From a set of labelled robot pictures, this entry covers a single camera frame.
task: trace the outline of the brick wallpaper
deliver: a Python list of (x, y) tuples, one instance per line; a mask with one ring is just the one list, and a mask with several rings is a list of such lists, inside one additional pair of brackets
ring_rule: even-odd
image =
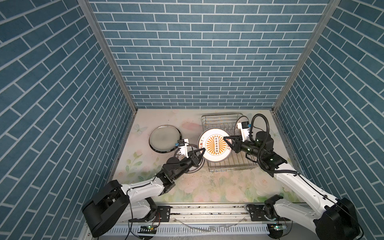
[(90, 0), (139, 108), (271, 108), (328, 0)]
[(0, 239), (77, 239), (131, 115), (76, 0), (0, 1)]
[(342, 0), (278, 110), (305, 174), (384, 239), (384, 1)]

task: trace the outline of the floral tabletop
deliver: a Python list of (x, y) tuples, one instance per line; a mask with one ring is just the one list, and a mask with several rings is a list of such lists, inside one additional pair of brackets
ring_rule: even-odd
[[(162, 154), (150, 148), (149, 136), (155, 128), (161, 125), (175, 126), (183, 139), (188, 138), (189, 143), (196, 144), (203, 132), (201, 116), (228, 112), (240, 112), (250, 120), (256, 113), (264, 114), (270, 124), (275, 152), (290, 161), (268, 110), (139, 109), (113, 179), (121, 184), (150, 179), (161, 170), (167, 159), (173, 156), (174, 152)], [(265, 128), (262, 118), (256, 118), (255, 126)], [(153, 197), (153, 200), (172, 203), (264, 202), (275, 194), (280, 194), (291, 202), (302, 202), (291, 189), (259, 167), (249, 170), (209, 172), (205, 164), (198, 172), (181, 176), (171, 191)]]

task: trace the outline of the orange sunburst pattern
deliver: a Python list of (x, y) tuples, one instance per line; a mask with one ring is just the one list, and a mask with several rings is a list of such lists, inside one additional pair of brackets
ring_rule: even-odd
[(227, 143), (220, 135), (212, 135), (205, 144), (207, 151), (212, 155), (220, 155), (227, 148)]

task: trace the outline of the plate with orange sunburst design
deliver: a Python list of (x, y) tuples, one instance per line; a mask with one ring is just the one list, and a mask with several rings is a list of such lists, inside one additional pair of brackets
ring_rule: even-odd
[(224, 141), (223, 137), (228, 137), (229, 133), (221, 128), (210, 128), (201, 134), (199, 138), (199, 148), (205, 147), (203, 157), (210, 162), (220, 162), (225, 160), (232, 152), (232, 149)]

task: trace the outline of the dish rack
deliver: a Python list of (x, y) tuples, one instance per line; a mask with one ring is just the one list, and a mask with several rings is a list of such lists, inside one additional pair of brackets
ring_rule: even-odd
[[(235, 125), (237, 119), (243, 116), (242, 113), (218, 113), (212, 115), (201, 116), (201, 124), (203, 131), (212, 128), (219, 127), (226, 130), (230, 135), (235, 134)], [(245, 158), (245, 153), (231, 152), (228, 158), (221, 162), (209, 162), (207, 161), (208, 169), (210, 172), (226, 172), (233, 170), (252, 169), (258, 165)]]

